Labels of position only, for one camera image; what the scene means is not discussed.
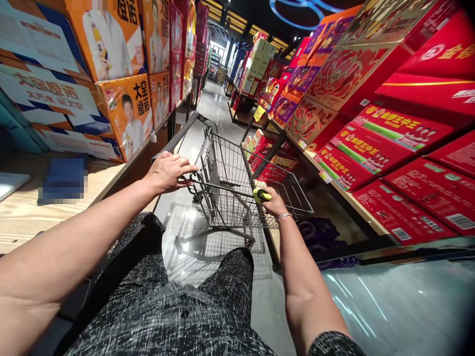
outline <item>yellow handle grip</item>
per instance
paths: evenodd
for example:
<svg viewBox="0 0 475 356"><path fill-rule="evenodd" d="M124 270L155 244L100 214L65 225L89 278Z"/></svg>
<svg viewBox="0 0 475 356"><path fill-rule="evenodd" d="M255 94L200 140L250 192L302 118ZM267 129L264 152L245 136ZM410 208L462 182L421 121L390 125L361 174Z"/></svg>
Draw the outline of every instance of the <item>yellow handle grip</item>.
<svg viewBox="0 0 475 356"><path fill-rule="evenodd" d="M253 190L253 194L254 194L254 199L257 203L262 203L262 202L269 201L272 199L272 195L270 195L268 192L266 192L262 188L255 188Z"/></svg>

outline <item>metal wire basket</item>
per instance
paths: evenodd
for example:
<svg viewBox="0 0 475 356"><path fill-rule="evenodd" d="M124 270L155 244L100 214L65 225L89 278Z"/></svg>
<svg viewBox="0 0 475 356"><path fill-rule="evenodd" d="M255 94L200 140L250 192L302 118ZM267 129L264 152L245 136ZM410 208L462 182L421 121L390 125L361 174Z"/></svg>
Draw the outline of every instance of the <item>metal wire basket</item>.
<svg viewBox="0 0 475 356"><path fill-rule="evenodd" d="M189 190L211 228L277 229L276 219L256 202L255 188L274 188L295 220L313 212L291 172L219 136L205 117L200 121L206 125L205 140L195 162L200 170L191 175L194 186Z"/></svg>

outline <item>pants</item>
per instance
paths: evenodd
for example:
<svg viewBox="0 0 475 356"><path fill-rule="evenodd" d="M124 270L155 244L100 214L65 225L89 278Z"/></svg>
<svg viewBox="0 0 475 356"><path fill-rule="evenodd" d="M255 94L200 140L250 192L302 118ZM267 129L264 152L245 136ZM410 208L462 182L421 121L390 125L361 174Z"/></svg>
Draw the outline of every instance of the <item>pants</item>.
<svg viewBox="0 0 475 356"><path fill-rule="evenodd" d="M168 275L161 251L165 226L152 213L139 214L117 241L91 294L55 355L64 354L81 333L111 323L121 306L143 289L165 287ZM246 248L230 251L198 290L209 294L250 325L254 261Z"/></svg>

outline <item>silver bracelet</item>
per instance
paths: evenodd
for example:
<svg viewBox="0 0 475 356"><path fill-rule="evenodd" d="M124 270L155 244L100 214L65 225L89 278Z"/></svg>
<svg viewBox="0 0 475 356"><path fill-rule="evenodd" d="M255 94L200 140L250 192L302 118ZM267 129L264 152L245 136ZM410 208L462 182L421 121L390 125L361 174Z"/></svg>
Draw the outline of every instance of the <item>silver bracelet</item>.
<svg viewBox="0 0 475 356"><path fill-rule="evenodd" d="M292 214L289 214L289 213L287 213L287 214L282 214L282 215L279 215L278 217L276 217L276 219L279 220L280 218L284 218L284 217L286 217L286 216L292 216Z"/></svg>

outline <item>blue neon light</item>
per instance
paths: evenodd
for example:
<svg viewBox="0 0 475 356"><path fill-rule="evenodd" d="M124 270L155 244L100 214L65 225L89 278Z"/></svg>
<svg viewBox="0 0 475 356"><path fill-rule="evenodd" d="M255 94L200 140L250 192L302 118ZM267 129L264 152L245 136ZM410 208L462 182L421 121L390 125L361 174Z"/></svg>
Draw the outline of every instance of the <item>blue neon light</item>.
<svg viewBox="0 0 475 356"><path fill-rule="evenodd" d="M318 24L315 26L302 26L296 23L293 23L292 21L286 19L283 15L281 15L277 9L276 9L276 3L281 2L285 5L292 6L292 7L308 7L311 9L319 18ZM274 14L280 18L282 21L288 23L289 25L299 28L301 30L305 31L314 31L318 25L320 24L321 20L323 19L324 15L322 10L320 9L323 8L325 10L331 11L331 12L341 12L344 9L340 9L337 7L333 7L331 5L328 5L324 3L322 0L269 0L269 5L271 6L272 11Z"/></svg>

